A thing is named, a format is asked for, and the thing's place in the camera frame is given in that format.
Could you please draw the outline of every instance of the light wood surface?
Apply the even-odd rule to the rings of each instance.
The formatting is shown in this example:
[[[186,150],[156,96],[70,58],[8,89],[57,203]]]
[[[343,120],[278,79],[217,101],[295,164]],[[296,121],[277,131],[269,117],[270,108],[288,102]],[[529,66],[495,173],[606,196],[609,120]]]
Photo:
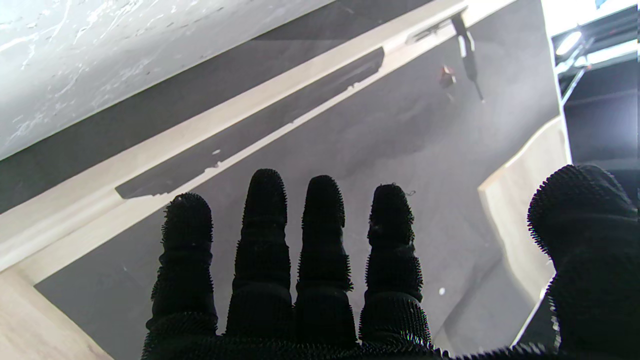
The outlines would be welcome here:
[[[0,274],[0,358],[112,360],[19,274]]]
[[[553,264],[531,239],[529,203],[540,184],[571,162],[564,116],[541,127],[478,188],[489,223],[516,280],[535,304],[554,274]]]

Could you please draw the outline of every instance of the light fixture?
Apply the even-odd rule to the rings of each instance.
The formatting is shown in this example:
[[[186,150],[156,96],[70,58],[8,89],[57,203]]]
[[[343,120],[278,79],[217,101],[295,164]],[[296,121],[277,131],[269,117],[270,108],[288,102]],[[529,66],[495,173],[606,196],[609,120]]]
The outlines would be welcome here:
[[[564,38],[564,40],[560,43],[560,46],[558,46],[556,55],[564,55],[568,53],[569,50],[573,49],[575,44],[578,43],[580,37],[582,37],[582,33],[580,31],[574,31],[573,33],[567,35],[567,37]]]

